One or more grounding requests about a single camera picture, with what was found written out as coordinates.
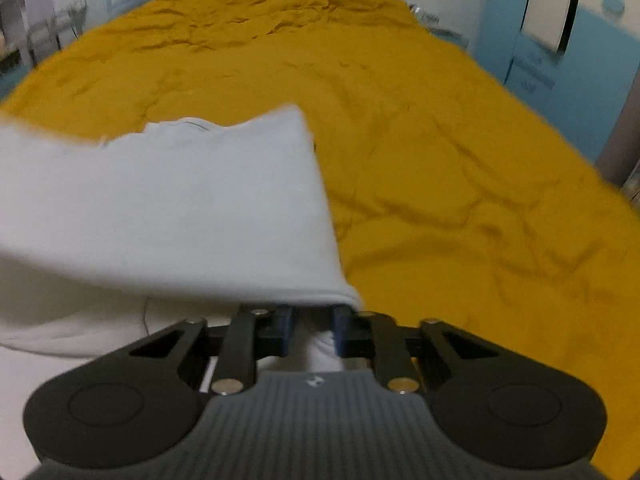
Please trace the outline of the white t-shirt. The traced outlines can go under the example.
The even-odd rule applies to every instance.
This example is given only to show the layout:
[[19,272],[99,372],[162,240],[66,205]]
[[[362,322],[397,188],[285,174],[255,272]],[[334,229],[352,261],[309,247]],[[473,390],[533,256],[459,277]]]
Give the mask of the white t-shirt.
[[54,365],[240,304],[303,309],[292,366],[338,370],[344,278],[303,113],[196,117],[91,143],[1,124],[1,359]]

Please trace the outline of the blue white wardrobe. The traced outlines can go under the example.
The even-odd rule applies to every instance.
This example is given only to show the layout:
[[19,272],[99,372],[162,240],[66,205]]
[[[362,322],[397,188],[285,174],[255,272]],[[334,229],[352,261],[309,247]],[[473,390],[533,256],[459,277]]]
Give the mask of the blue white wardrobe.
[[639,0],[568,0],[563,49],[526,22],[541,0],[487,0],[474,58],[585,157],[602,153],[639,68]]

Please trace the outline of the white blue desk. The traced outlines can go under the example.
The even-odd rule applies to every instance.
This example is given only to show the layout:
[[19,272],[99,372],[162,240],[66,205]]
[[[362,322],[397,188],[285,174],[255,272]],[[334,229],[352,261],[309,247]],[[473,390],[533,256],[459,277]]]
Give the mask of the white blue desk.
[[1,3],[1,99],[5,100],[17,85],[42,61],[62,51],[84,33],[88,4],[72,0],[50,18],[28,24],[20,0]]

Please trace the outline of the mustard yellow bed quilt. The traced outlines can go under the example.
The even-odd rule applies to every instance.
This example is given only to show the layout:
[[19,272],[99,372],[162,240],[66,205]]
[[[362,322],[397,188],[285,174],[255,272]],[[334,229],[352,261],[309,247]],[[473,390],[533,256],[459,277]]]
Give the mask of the mustard yellow bed quilt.
[[401,0],[152,0],[31,72],[4,118],[101,143],[304,115],[359,307],[441,318],[589,382],[594,460],[639,466],[639,219]]

